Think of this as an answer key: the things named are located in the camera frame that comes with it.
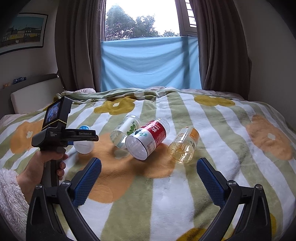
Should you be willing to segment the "white fleece sleeve forearm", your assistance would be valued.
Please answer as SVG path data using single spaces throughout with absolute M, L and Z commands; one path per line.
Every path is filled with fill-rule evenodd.
M 29 204 L 16 177 L 16 171 L 1 169 L 1 215 L 16 238 L 25 240 Z

